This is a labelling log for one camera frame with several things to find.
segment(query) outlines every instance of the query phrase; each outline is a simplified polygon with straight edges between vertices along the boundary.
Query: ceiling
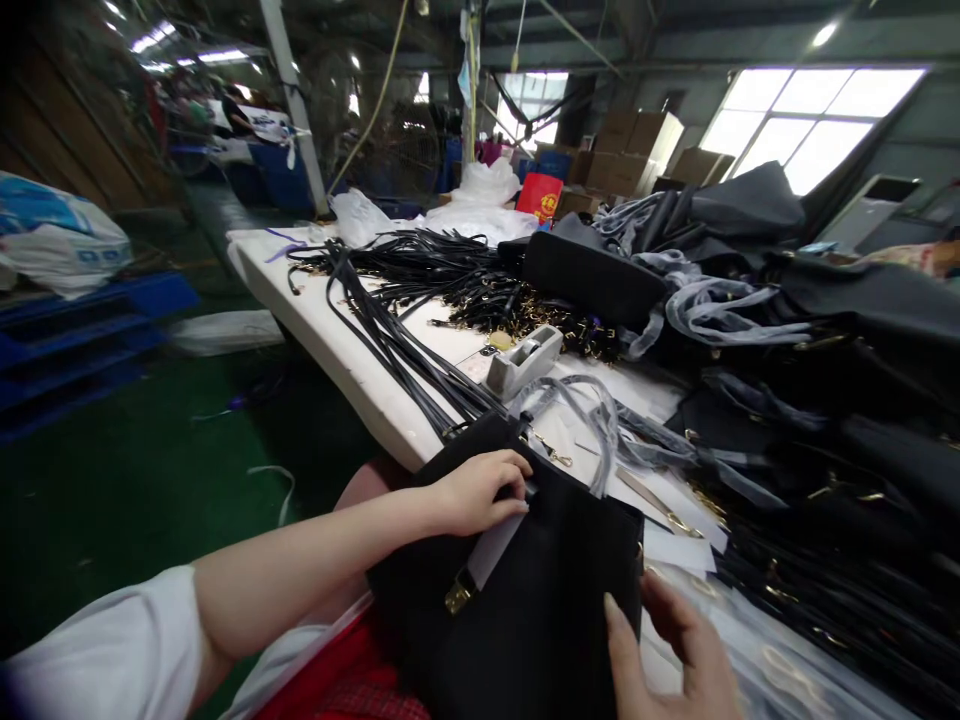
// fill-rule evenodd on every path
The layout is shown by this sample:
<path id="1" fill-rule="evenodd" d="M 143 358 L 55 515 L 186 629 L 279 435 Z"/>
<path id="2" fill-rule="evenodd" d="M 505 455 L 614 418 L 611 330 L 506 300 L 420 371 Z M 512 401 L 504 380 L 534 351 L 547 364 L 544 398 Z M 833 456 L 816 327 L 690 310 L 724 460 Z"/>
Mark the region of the ceiling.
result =
<path id="1" fill-rule="evenodd" d="M 426 0 L 429 12 L 410 0 L 400 44 L 410 61 L 400 67 L 455 70 L 463 57 L 459 41 L 462 0 Z M 116 4 L 136 19 L 134 0 Z M 283 0 L 294 54 L 355 38 L 389 51 L 402 0 Z M 523 0 L 489 0 L 483 23 L 485 66 L 506 69 L 520 29 Z M 614 63 L 642 62 L 655 34 L 738 26 L 828 22 L 848 17 L 896 17 L 956 12 L 956 0 L 551 0 L 585 38 Z M 141 4 L 160 13 L 160 4 Z M 268 46 L 259 0 L 167 0 L 162 15 L 187 23 L 203 42 L 222 46 L 224 38 Z M 521 42 L 522 67 L 563 68 L 599 62 L 539 0 L 528 0 Z"/>

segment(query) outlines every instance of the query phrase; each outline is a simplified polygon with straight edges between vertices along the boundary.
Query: red bag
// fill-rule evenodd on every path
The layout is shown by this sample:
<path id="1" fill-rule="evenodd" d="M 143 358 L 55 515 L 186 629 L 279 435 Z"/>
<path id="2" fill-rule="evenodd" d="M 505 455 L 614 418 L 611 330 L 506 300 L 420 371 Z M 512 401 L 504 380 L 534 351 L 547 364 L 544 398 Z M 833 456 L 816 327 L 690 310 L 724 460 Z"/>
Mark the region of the red bag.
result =
<path id="1" fill-rule="evenodd" d="M 541 227 L 549 227 L 562 190 L 562 180 L 541 173 L 528 173 L 517 201 L 517 210 L 536 215 Z"/>

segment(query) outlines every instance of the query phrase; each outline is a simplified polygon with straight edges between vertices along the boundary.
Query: bag handle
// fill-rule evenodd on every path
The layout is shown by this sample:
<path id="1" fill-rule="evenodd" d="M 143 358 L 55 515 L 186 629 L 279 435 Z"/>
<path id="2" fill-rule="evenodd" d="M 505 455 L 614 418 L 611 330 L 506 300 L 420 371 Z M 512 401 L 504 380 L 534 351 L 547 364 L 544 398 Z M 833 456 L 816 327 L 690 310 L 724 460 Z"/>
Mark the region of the bag handle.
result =
<path id="1" fill-rule="evenodd" d="M 580 403 L 574 399 L 570 386 L 578 384 L 590 385 L 599 396 L 600 406 L 594 412 L 586 412 L 580 406 Z M 528 401 L 541 391 L 544 391 L 542 396 L 533 403 L 530 409 L 524 410 Z M 507 416 L 517 424 L 518 432 L 526 430 L 530 423 L 556 400 L 558 395 L 570 406 L 577 417 L 580 418 L 580 421 L 590 428 L 597 440 L 600 464 L 597 466 L 597 471 L 588 487 L 591 495 L 603 497 L 607 494 L 607 478 L 610 476 L 610 470 L 613 467 L 613 453 L 617 447 L 619 421 L 613 397 L 602 382 L 590 375 L 567 375 L 560 379 L 552 377 L 537 378 L 527 383 L 517 393 L 510 404 Z M 529 444 L 536 452 L 548 456 L 543 444 L 535 436 L 530 438 Z"/>

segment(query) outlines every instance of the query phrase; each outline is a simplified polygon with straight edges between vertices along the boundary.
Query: white tabletop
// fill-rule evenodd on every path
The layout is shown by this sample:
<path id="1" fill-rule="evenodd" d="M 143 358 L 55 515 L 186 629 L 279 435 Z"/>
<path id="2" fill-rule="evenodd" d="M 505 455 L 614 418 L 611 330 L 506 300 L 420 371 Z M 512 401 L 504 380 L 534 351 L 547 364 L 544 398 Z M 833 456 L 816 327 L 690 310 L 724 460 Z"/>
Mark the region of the white tabletop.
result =
<path id="1" fill-rule="evenodd" d="M 282 228 L 277 232 L 299 241 L 310 240 L 307 228 Z M 294 283 L 302 287 L 302 291 L 294 295 L 287 281 L 287 260 L 280 257 L 272 263 L 266 262 L 289 244 L 286 240 L 265 230 L 235 230 L 227 233 L 227 237 L 231 241 L 228 254 L 247 287 L 336 383 L 377 442 L 412 472 L 439 452 L 441 442 L 417 405 L 328 306 L 328 278 L 296 273 Z M 334 284 L 330 294 L 334 303 L 343 299 L 339 283 Z M 337 309 L 353 320 L 345 306 L 338 305 Z M 473 330 L 436 327 L 429 323 L 433 319 L 446 320 L 449 313 L 449 308 L 433 300 L 415 311 L 405 324 L 425 345 L 457 364 L 487 342 L 486 336 Z M 608 366 L 596 360 L 564 355 L 551 372 L 558 377 L 571 373 L 598 377 L 618 400 L 661 422 L 673 414 L 680 398 L 678 389 L 653 382 L 623 365 Z M 432 388 L 428 391 L 451 417 L 458 417 Z M 563 450 L 574 452 L 571 448 Z"/>

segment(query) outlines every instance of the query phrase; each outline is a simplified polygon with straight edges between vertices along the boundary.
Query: white shirt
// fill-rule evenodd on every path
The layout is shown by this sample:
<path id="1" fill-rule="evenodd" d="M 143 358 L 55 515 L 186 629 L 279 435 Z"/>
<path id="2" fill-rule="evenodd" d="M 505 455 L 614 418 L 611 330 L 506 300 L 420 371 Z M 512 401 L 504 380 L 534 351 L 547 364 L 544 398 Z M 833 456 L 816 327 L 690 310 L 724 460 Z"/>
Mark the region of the white shirt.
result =
<path id="1" fill-rule="evenodd" d="M 334 625 L 303 625 L 268 647 L 224 719 L 256 713 L 371 602 Z M 96 600 L 7 663 L 30 720 L 183 720 L 200 677 L 193 567 L 166 570 Z"/>

